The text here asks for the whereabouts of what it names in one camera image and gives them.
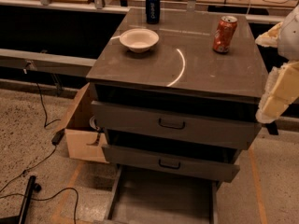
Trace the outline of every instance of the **soda can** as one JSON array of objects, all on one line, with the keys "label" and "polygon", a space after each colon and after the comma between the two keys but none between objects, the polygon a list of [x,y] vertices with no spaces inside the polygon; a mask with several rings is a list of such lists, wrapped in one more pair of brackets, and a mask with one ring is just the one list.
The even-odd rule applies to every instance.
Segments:
[{"label": "soda can", "polygon": [[237,26],[237,18],[223,16],[218,23],[214,36],[213,49],[219,53],[227,53]]},{"label": "soda can", "polygon": [[155,24],[160,19],[160,0],[146,0],[147,23]]}]

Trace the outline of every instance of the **open cardboard box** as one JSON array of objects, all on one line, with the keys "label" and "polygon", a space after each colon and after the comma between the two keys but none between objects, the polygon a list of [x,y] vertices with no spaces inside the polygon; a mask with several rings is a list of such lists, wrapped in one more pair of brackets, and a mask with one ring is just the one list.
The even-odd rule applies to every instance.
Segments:
[{"label": "open cardboard box", "polygon": [[102,145],[107,143],[106,138],[103,133],[93,131],[90,126],[90,118],[93,116],[92,100],[88,83],[77,92],[56,132],[64,130],[70,158],[107,162],[102,151]]}]

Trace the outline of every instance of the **black handle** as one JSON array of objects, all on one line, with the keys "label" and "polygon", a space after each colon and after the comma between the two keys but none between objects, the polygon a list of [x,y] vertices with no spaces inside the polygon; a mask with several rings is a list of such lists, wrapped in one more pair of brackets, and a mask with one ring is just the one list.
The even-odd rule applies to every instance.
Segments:
[{"label": "black handle", "polygon": [[180,168],[180,161],[178,162],[178,166],[169,166],[169,165],[165,165],[165,164],[162,164],[162,161],[159,160],[159,166],[162,167],[162,168],[170,168],[170,169],[179,169]]},{"label": "black handle", "polygon": [[161,118],[159,118],[159,125],[164,128],[175,129],[175,130],[183,130],[186,127],[185,121],[183,121],[181,125],[175,126],[175,125],[169,125],[169,124],[163,123]]}]

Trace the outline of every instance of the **concrete floor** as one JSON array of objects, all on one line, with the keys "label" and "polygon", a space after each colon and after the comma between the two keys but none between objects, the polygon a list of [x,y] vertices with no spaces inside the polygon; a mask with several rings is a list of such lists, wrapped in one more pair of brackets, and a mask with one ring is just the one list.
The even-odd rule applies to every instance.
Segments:
[{"label": "concrete floor", "polygon": [[[53,87],[41,86],[48,120],[59,119],[76,91],[60,97]],[[43,128],[45,114],[36,84],[0,80],[0,189],[28,167],[54,150],[51,144],[57,122]],[[299,219],[299,122],[278,121],[279,136],[262,128],[249,151],[238,159],[240,172],[217,193],[220,224],[293,224]],[[42,190],[37,199],[48,198],[66,187],[78,191],[77,223],[103,219],[115,178],[111,164],[68,158],[63,138],[56,151],[28,174],[7,186],[0,196],[24,193],[30,175]],[[0,199],[0,217],[19,214],[22,197]],[[27,223],[73,223],[76,194],[64,191],[45,202],[32,201]]]}]

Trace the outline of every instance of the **white bowl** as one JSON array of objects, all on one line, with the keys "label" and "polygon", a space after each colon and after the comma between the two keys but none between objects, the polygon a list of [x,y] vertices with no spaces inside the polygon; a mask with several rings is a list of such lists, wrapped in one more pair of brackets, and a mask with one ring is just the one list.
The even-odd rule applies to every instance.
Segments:
[{"label": "white bowl", "polygon": [[131,29],[121,34],[120,42],[135,53],[150,49],[159,41],[159,36],[149,29]]}]

